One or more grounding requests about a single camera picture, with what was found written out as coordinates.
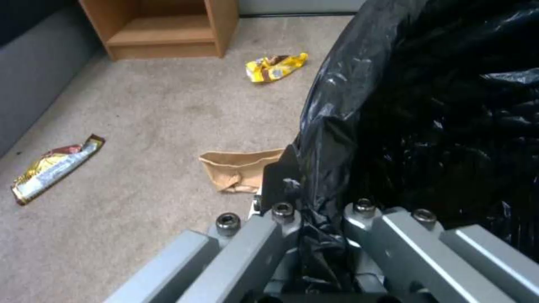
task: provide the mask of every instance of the black trash bag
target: black trash bag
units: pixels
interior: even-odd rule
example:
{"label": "black trash bag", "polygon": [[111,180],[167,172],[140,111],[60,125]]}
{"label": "black trash bag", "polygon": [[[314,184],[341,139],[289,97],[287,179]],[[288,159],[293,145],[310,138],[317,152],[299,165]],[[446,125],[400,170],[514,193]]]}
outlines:
{"label": "black trash bag", "polygon": [[344,206],[481,224],[539,259],[537,1],[367,0],[322,64],[294,145],[307,291],[353,291]]}

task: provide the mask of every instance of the floor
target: floor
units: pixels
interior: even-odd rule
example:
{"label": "floor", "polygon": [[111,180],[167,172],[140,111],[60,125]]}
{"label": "floor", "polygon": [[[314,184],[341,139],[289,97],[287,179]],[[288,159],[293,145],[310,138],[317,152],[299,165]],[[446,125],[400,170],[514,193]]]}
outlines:
{"label": "floor", "polygon": [[[198,155],[284,147],[307,92],[350,17],[242,19],[224,59],[111,62],[98,53],[0,159],[0,301],[101,302],[183,229],[252,195],[219,194]],[[288,78],[254,85],[246,61],[309,53]],[[9,190],[51,148],[107,139],[31,204]]]}

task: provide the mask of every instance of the wooden cabinet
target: wooden cabinet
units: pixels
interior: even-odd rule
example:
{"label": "wooden cabinet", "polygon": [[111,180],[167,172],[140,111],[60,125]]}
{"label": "wooden cabinet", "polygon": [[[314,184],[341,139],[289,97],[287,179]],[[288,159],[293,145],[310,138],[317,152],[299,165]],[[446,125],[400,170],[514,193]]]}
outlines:
{"label": "wooden cabinet", "polygon": [[237,0],[80,0],[113,60],[219,56],[238,22]]}

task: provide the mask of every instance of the candy wrapper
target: candy wrapper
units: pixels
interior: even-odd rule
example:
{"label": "candy wrapper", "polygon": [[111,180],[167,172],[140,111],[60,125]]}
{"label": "candy wrapper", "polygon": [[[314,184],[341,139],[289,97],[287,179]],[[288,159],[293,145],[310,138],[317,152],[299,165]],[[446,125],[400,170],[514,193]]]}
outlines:
{"label": "candy wrapper", "polygon": [[307,61],[307,53],[299,56],[263,57],[245,64],[245,71],[251,82],[272,82],[297,70]]}
{"label": "candy wrapper", "polygon": [[94,155],[105,139],[91,135],[84,144],[53,149],[41,156],[11,187],[17,203],[26,205]]}

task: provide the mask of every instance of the metal screw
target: metal screw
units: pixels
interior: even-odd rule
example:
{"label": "metal screw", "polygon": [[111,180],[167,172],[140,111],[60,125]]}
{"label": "metal screw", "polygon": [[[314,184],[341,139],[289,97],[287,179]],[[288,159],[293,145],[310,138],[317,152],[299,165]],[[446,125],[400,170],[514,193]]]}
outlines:
{"label": "metal screw", "polygon": [[260,211],[260,208],[262,206],[262,195],[255,195],[253,197],[254,203],[253,203],[253,209],[255,211]]}
{"label": "metal screw", "polygon": [[416,209],[412,212],[412,217],[427,229],[432,229],[436,224],[436,215],[427,209]]}
{"label": "metal screw", "polygon": [[376,206],[371,202],[371,200],[366,198],[361,198],[354,202],[354,212],[360,214],[364,218],[370,218],[374,216]]}
{"label": "metal screw", "polygon": [[215,220],[217,233],[224,237],[232,237],[241,227],[239,216],[233,212],[225,212]]}
{"label": "metal screw", "polygon": [[294,207],[288,202],[275,203],[271,208],[273,220],[280,224],[287,224],[294,220]]}

